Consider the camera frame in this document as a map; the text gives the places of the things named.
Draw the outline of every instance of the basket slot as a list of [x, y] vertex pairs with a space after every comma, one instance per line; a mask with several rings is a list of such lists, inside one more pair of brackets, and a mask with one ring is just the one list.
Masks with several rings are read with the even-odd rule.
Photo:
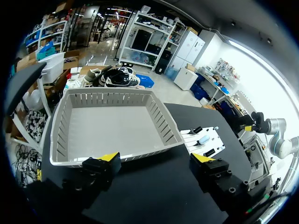
[[163, 125], [163, 123], [165, 123], [165, 118], [162, 116], [162, 118], [157, 122], [156, 128], [158, 129], [161, 125]]
[[67, 150], [64, 149], [60, 144], [57, 144], [57, 151], [59, 151], [63, 156], [67, 156]]
[[86, 95], [86, 98], [87, 98], [87, 106], [92, 106], [92, 94], [91, 93], [88, 93]]
[[63, 155], [58, 149], [57, 149], [57, 161], [58, 162], [65, 162], [65, 161], [67, 161], [66, 156]]
[[81, 94], [77, 93], [77, 94], [75, 94], [75, 96], [76, 96], [77, 107], [81, 107], [82, 106]]
[[96, 93], [92, 94], [92, 106], [97, 106], [98, 95]]
[[118, 94], [118, 105], [122, 105], [123, 104], [123, 99], [125, 97], [125, 94], [124, 93], [120, 93]]
[[118, 93], [113, 94], [113, 105], [118, 105], [118, 98], [119, 98]]
[[161, 124], [161, 126], [158, 128], [158, 131], [161, 133], [166, 127], [167, 127], [167, 122], [164, 120], [164, 122]]
[[67, 135], [65, 135], [61, 129], [58, 130], [58, 135], [65, 141], [67, 142]]
[[125, 97], [123, 98], [122, 104], [127, 105], [129, 97], [130, 97], [130, 94], [129, 93], [125, 93]]
[[67, 150], [67, 143], [60, 136], [58, 136], [57, 142], [58, 142], [59, 145], [62, 146], [62, 148], [64, 148], [65, 150]]
[[82, 107], [86, 107], [87, 106], [87, 98], [86, 98], [85, 93], [81, 94], [81, 99], [82, 99]]
[[108, 103], [108, 93], [103, 93], [102, 104], [107, 104], [107, 103]]
[[161, 119], [162, 117], [163, 117], [162, 113], [159, 112], [159, 113], [157, 114], [157, 116], [154, 118], [154, 124], [155, 124], [155, 126], [157, 126], [156, 124], [160, 121], [160, 119]]
[[160, 132], [162, 138], [164, 138], [164, 137], [168, 134], [169, 131], [170, 131], [170, 128], [169, 128], [169, 126], [167, 125], [167, 126], [163, 129], [163, 131]]
[[108, 99], [108, 101], [107, 101], [107, 106], [110, 106], [110, 105], [112, 105], [113, 104], [113, 93], [108, 93], [108, 96], [107, 96], [107, 99]]
[[98, 105], [103, 104], [103, 94], [102, 93], [98, 93], [97, 104]]
[[59, 126], [59, 129], [65, 134], [68, 135], [69, 134], [69, 129], [66, 129], [63, 125]]
[[159, 108], [156, 110], [156, 112], [153, 114], [153, 120], [154, 120], [154, 123], [157, 122], [157, 118], [159, 119], [161, 117], [161, 112], [159, 110]]
[[169, 141], [169, 139], [173, 136], [173, 133], [171, 130], [168, 131], [168, 133], [163, 137], [163, 142]]
[[174, 137], [174, 135], [172, 135], [169, 139], [167, 139], [165, 141], [166, 145], [171, 145], [171, 144], [174, 144], [174, 143], [177, 143], [178, 141], [176, 140], [176, 138]]

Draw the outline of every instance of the workbench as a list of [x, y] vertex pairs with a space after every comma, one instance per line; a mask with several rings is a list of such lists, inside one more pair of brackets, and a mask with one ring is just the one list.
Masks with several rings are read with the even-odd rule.
[[[226, 148], [214, 158], [227, 161], [229, 169], [240, 179], [249, 179], [251, 167], [243, 147], [218, 111], [165, 105], [179, 130], [218, 126], [217, 132]], [[51, 165], [50, 131], [51, 127], [44, 144], [42, 179], [49, 178], [61, 187], [62, 180], [76, 178], [79, 169]], [[201, 191], [189, 170], [189, 157], [183, 144], [164, 153], [122, 163], [110, 189], [100, 193], [83, 214], [110, 224], [222, 223], [228, 215], [219, 210], [208, 193]]]
[[[216, 84], [209, 78], [209, 76], [206, 76], [206, 75], [204, 75], [204, 74], [202, 74], [202, 73], [200, 73], [200, 72], [199, 72], [199, 74], [200, 74], [203, 78], [205, 78], [205, 80], [208, 81], [213, 87], [216, 88], [216, 91], [215, 91], [214, 95], [211, 97], [211, 100], [210, 100], [210, 102], [208, 103], [209, 105], [213, 105], [213, 104], [215, 104], [215, 103], [217, 103], [217, 102], [221, 102], [223, 99], [225, 99], [226, 101], [228, 101], [228, 102], [235, 108], [235, 111], [237, 112], [237, 114], [238, 114], [239, 117], [245, 115], [245, 114], [244, 114], [242, 111], [240, 111], [239, 108], [236, 106], [236, 102], [235, 102], [233, 99], [231, 99], [231, 98], [229, 97], [229, 94], [226, 94], [225, 92], [223, 92], [223, 91], [221, 90], [221, 87], [217, 86], [217, 85], [216, 85]], [[220, 97], [219, 99], [217, 99], [216, 101], [213, 102], [213, 99], [215, 98], [215, 96], [216, 96], [216, 94], [217, 94], [218, 92], [221, 92], [221, 93], [223, 94], [223, 96]]]

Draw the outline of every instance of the white storage bin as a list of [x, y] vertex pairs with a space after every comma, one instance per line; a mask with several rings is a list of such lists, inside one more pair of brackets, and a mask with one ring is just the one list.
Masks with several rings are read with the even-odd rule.
[[43, 75], [43, 83], [53, 83], [55, 79], [57, 79], [62, 72], [64, 71], [64, 60], [58, 61], [55, 65], [52, 67], [48, 67], [48, 65], [45, 67], [45, 69], [42, 70]]
[[64, 54], [65, 54], [65, 52], [50, 55], [50, 56], [40, 60], [39, 63], [46, 62], [47, 65], [46, 65], [46, 67], [44, 67], [44, 69], [51, 68], [54, 65], [58, 64], [58, 62], [64, 61]]
[[204, 98], [204, 97], [199, 102], [203, 106], [205, 106], [205, 105], [207, 105], [209, 103], [209, 101], [206, 98]]

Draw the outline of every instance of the blue crate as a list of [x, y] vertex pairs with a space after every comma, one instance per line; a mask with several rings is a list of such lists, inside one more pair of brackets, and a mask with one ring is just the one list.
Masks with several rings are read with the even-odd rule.
[[39, 61], [39, 60], [42, 60], [50, 55], [53, 55], [53, 54], [56, 54], [56, 50], [55, 50], [55, 47], [52, 47], [50, 48], [49, 50], [43, 52], [43, 53], [38, 53], [36, 55], [36, 59]]
[[138, 75], [138, 74], [136, 74], [136, 76], [140, 78], [140, 84], [139, 85], [151, 88], [155, 84], [154, 81], [151, 80], [151, 78], [148, 77], [148, 76], [142, 76], [142, 75]]

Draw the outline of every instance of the blue box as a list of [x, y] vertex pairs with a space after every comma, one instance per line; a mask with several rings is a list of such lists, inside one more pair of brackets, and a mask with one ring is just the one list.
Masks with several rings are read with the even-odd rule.
[[151, 80], [151, 78], [148, 76], [142, 76], [142, 75], [138, 75], [138, 74], [136, 74], [136, 76], [140, 78], [139, 85], [143, 85], [144, 87], [151, 88], [155, 84], [154, 81]]

